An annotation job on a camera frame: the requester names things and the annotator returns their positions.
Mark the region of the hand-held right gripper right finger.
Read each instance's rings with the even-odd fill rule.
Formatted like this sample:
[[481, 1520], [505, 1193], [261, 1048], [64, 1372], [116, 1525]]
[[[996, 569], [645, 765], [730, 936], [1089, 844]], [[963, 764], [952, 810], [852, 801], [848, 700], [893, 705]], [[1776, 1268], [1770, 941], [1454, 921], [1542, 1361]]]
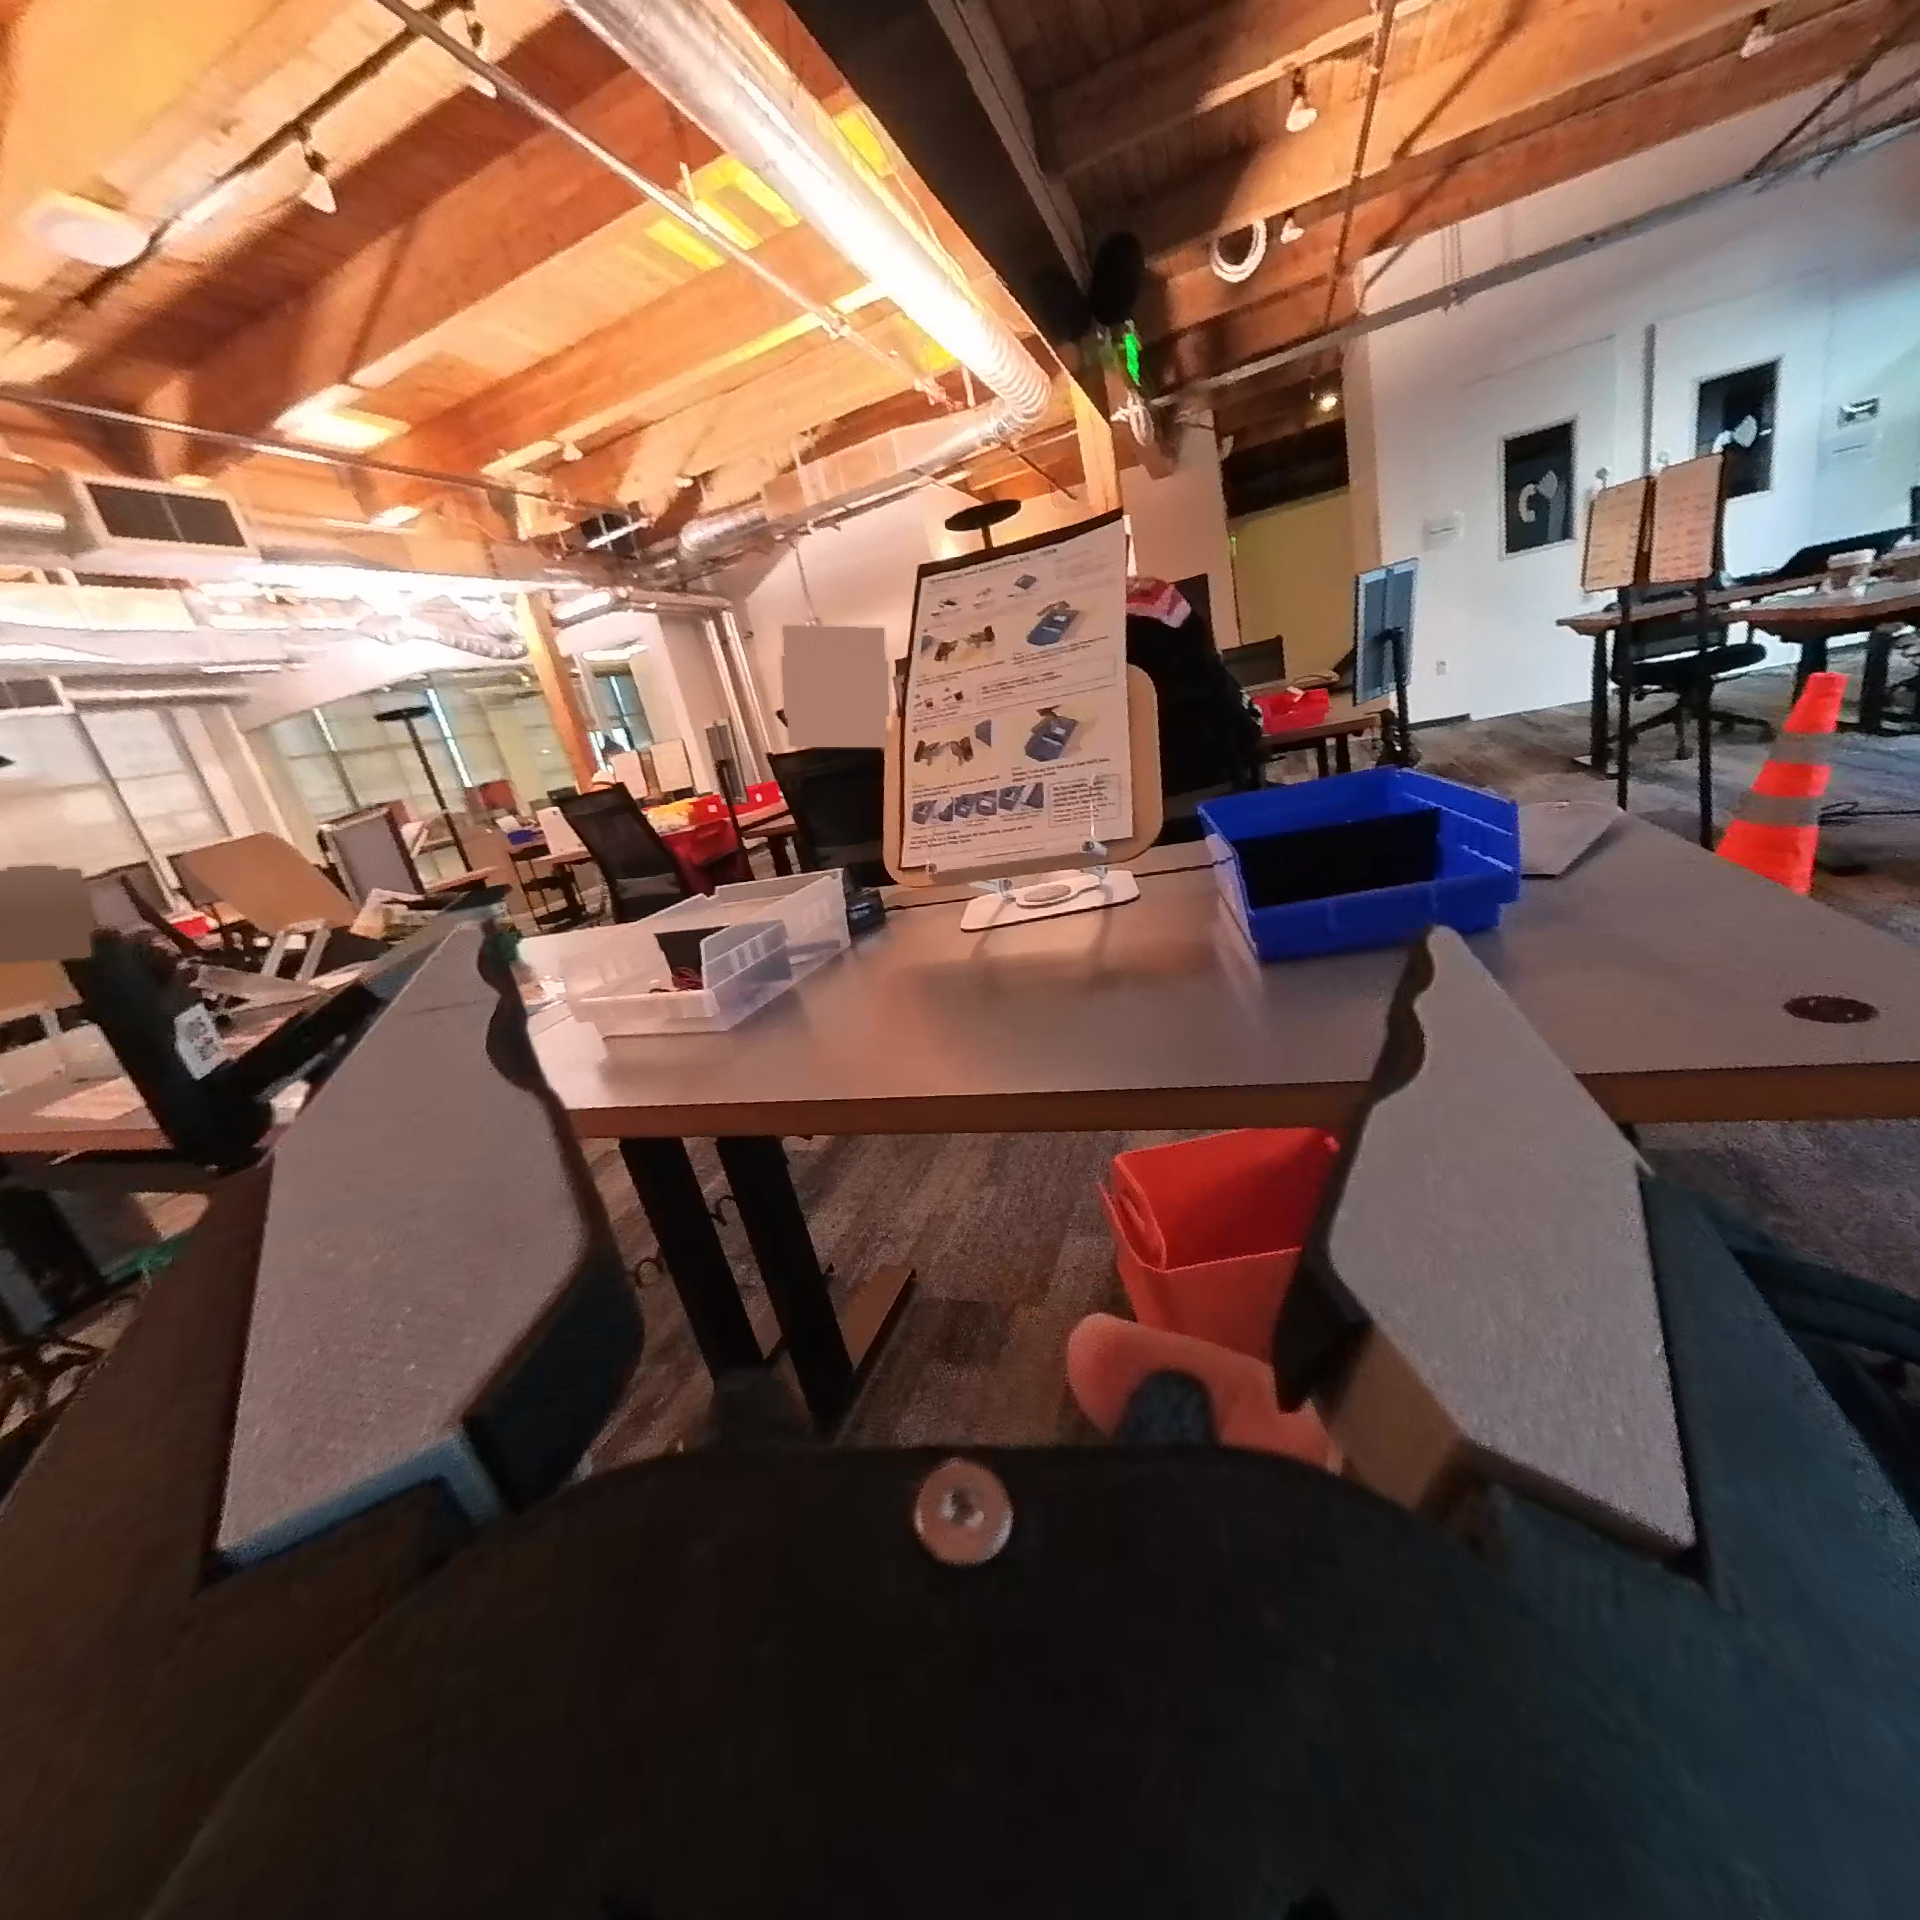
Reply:
[[1696, 1547], [1640, 1152], [1449, 928], [1411, 952], [1270, 1357], [1411, 1513], [1526, 1497]]

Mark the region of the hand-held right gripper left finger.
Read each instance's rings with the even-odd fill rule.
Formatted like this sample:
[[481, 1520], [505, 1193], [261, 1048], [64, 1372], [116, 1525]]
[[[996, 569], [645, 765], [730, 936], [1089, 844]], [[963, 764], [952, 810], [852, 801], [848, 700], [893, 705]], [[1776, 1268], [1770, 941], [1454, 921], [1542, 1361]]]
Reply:
[[416, 1491], [516, 1513], [584, 1466], [642, 1342], [512, 966], [457, 928], [274, 1145], [217, 1554]]

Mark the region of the clear plastic box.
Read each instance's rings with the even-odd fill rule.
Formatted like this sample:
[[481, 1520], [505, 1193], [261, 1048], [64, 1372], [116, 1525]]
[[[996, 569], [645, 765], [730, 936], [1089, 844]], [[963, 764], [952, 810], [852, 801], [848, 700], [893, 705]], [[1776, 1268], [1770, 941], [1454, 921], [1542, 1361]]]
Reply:
[[603, 1041], [728, 1033], [851, 949], [838, 872], [722, 884], [634, 924], [538, 936], [536, 982]]

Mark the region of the person's right hand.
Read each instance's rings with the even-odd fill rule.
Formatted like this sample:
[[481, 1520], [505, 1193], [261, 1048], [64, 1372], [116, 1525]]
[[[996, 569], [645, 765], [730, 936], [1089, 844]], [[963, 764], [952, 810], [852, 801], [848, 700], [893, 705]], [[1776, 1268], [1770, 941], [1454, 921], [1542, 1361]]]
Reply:
[[1115, 1445], [1240, 1450], [1336, 1473], [1312, 1408], [1280, 1406], [1270, 1365], [1203, 1337], [1098, 1312], [1068, 1337], [1073, 1401]]

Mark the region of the brown cardboard panel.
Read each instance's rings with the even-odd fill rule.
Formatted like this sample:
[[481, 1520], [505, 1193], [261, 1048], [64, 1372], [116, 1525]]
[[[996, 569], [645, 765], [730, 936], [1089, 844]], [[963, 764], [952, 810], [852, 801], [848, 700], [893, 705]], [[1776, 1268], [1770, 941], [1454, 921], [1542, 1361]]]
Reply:
[[350, 928], [355, 901], [273, 832], [250, 832], [204, 848], [170, 856], [184, 897], [193, 905], [221, 905], [267, 933], [307, 924]]

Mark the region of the orange plastic bin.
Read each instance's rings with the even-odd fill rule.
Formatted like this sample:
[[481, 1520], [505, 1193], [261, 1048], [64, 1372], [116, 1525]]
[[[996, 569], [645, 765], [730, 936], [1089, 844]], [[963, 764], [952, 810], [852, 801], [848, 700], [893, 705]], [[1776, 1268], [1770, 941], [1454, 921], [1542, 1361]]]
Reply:
[[1121, 1152], [1100, 1188], [1133, 1320], [1269, 1352], [1338, 1166], [1314, 1129], [1240, 1129]]

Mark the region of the blue plastic bin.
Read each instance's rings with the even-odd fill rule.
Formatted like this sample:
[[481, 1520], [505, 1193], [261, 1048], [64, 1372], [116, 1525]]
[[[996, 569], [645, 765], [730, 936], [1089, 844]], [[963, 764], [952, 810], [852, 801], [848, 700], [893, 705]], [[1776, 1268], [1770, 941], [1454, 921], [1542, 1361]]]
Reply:
[[1270, 785], [1196, 811], [1217, 882], [1266, 965], [1477, 936], [1521, 899], [1521, 808], [1400, 765]]

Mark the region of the black desk leg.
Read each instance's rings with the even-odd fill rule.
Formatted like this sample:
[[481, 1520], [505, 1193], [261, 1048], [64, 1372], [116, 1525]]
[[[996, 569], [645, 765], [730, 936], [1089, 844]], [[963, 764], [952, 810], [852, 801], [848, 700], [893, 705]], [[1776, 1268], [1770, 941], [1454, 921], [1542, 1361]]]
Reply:
[[874, 1377], [917, 1274], [909, 1265], [878, 1266], [838, 1308], [785, 1144], [720, 1137], [713, 1150], [772, 1308], [777, 1352], [766, 1352], [756, 1337], [686, 1140], [626, 1137], [617, 1144], [709, 1377], [762, 1372], [785, 1355], [812, 1429], [836, 1433]]

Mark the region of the grey flat pad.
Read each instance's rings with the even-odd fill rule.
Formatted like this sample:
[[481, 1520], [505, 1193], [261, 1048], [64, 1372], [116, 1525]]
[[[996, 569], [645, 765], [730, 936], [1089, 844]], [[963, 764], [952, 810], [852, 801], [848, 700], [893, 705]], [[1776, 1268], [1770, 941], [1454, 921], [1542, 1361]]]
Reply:
[[1536, 801], [1517, 808], [1521, 875], [1561, 877], [1626, 824], [1619, 808], [1587, 801]]

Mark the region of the black mesh office chair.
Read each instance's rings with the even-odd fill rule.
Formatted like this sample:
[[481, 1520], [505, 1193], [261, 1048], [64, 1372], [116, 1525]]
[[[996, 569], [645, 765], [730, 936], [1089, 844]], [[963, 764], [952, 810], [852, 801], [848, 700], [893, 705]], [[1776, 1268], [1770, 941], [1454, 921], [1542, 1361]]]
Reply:
[[624, 785], [576, 790], [555, 808], [601, 874], [612, 924], [646, 921], [701, 891]]

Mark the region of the red storage bin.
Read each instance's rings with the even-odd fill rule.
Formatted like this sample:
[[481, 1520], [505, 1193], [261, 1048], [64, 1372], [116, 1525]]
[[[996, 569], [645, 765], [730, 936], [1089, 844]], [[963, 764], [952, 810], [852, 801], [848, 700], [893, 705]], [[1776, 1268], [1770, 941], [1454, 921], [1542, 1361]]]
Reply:
[[645, 808], [642, 814], [694, 894], [755, 880], [752, 856], [762, 848], [774, 861], [777, 875], [790, 874], [794, 824], [779, 782], [755, 782], [737, 802], [720, 794], [701, 794]]

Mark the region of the orange traffic cone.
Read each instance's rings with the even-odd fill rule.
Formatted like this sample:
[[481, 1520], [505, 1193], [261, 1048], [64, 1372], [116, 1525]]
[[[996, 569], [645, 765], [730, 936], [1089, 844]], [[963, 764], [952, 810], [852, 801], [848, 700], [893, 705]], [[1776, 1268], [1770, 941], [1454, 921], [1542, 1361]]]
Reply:
[[1721, 859], [1797, 897], [1813, 888], [1843, 696], [1841, 672], [1808, 676], [1717, 845]]

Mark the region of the ceiling air vent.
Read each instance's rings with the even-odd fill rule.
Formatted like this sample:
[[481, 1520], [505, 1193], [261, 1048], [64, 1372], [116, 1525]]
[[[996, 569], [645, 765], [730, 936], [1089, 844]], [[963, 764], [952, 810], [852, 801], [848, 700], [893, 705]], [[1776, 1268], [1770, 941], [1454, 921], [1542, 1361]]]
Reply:
[[64, 490], [68, 541], [80, 555], [145, 569], [261, 560], [248, 516], [227, 493], [92, 474], [64, 476]]

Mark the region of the instruction sheet on wooden stand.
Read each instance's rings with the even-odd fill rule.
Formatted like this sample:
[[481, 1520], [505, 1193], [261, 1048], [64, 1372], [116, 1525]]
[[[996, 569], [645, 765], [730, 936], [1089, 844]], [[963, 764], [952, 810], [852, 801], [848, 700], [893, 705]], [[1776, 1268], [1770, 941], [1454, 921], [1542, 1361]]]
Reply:
[[907, 889], [963, 891], [963, 931], [988, 933], [1028, 924], [1065, 921], [1138, 901], [1133, 859], [1149, 850], [1164, 824], [1162, 740], [1157, 690], [1148, 674], [1126, 667], [1133, 728], [1137, 828], [1114, 848], [1093, 844], [1073, 857], [1038, 857], [1005, 872], [936, 874], [912, 872], [900, 859], [900, 697], [885, 746], [885, 829], [883, 857], [886, 872]]

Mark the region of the black draped jacket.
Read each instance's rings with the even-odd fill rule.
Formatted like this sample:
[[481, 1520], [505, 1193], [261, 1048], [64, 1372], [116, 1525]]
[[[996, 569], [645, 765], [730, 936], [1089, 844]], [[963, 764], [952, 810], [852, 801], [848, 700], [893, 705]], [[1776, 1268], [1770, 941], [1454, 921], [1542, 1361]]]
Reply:
[[1259, 788], [1261, 722], [1217, 650], [1208, 614], [1185, 588], [1132, 577], [1125, 589], [1125, 652], [1158, 705], [1164, 824], [1157, 848], [1204, 836], [1204, 802]]

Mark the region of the computer monitor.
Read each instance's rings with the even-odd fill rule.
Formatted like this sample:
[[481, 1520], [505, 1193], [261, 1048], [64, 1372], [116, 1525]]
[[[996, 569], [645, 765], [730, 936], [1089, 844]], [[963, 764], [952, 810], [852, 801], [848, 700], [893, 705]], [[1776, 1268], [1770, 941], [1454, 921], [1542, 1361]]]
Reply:
[[1418, 560], [1356, 573], [1352, 621], [1352, 696], [1356, 706], [1403, 702], [1412, 661]]

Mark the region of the wooden office desk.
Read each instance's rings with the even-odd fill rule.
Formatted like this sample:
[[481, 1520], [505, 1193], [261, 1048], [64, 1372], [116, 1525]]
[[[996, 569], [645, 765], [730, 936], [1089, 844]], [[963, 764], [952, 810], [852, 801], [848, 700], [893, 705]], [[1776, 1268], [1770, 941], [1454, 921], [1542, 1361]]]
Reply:
[[[1817, 670], [1827, 670], [1833, 650], [1860, 643], [1866, 650], [1862, 678], [1857, 700], [1857, 717], [1843, 720], [1845, 730], [1893, 736], [1899, 732], [1915, 732], [1915, 714], [1894, 715], [1889, 706], [1898, 692], [1893, 678], [1893, 658], [1906, 644], [1915, 644], [1915, 613], [1917, 584], [1909, 578], [1886, 578], [1870, 572], [1860, 584], [1813, 584], [1811, 578], [1748, 584], [1733, 588], [1706, 588], [1707, 609], [1721, 609], [1733, 621], [1733, 635], [1771, 643], [1784, 643], [1793, 650], [1793, 692], [1802, 692], [1804, 684]], [[1620, 626], [1620, 598], [1611, 605], [1571, 614], [1563, 628], [1590, 643], [1590, 730], [1588, 730], [1588, 765], [1595, 777], [1602, 777], [1614, 788], [1614, 801], [1620, 810], [1634, 794], [1636, 782], [1636, 746], [1616, 746], [1614, 690], [1609, 684], [1609, 661], [1614, 632]], [[1715, 796], [1715, 749], [1729, 736], [1707, 728], [1700, 736], [1690, 734], [1691, 756], [1682, 760], [1693, 771], [1696, 785], [1696, 836], [1700, 845], [1712, 844], [1717, 828], [1717, 796]]]

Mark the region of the wooden document stand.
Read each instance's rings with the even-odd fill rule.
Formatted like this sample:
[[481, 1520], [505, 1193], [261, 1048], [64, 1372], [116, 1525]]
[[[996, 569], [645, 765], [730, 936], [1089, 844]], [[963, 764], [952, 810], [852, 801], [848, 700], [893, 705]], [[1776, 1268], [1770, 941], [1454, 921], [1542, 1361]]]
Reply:
[[1653, 476], [1645, 585], [1706, 585], [1721, 572], [1724, 449]]
[[1581, 593], [1620, 593], [1643, 584], [1653, 488], [1651, 476], [1636, 476], [1590, 493], [1580, 555]]

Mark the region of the printed instruction sheet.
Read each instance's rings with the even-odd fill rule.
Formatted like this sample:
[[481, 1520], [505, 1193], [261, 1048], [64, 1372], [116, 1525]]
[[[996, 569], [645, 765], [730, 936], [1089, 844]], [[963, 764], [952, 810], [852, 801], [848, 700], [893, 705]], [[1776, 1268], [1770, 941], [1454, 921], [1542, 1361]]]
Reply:
[[923, 564], [900, 697], [900, 859], [985, 874], [1133, 835], [1125, 516]]

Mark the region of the wooden support post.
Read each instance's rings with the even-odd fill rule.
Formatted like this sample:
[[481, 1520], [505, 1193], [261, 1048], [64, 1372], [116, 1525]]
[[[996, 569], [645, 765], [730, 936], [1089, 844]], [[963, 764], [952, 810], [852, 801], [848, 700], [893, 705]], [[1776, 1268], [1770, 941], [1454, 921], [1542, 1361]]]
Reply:
[[579, 678], [560, 644], [560, 632], [538, 595], [521, 595], [515, 617], [545, 697], [549, 724], [568, 756], [573, 788], [592, 790], [601, 777], [601, 760], [592, 742], [589, 714]]

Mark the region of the black wall poster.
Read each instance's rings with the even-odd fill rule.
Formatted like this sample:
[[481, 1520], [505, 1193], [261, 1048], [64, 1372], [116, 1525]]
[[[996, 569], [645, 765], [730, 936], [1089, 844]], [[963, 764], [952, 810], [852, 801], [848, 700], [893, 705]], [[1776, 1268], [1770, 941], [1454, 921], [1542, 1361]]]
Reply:
[[1779, 386], [1779, 360], [1696, 385], [1696, 454], [1720, 454], [1729, 500], [1771, 490]]
[[1500, 446], [1501, 555], [1568, 544], [1577, 516], [1577, 421], [1507, 434]]

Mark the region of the silver ceiling duct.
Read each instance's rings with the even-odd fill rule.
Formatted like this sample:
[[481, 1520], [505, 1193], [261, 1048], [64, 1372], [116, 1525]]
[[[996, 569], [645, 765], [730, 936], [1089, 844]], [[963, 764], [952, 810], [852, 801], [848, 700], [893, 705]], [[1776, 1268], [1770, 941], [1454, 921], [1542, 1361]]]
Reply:
[[1051, 377], [914, 226], [828, 110], [733, 5], [571, 2], [584, 25], [771, 186], [996, 400], [996, 429], [1044, 419]]

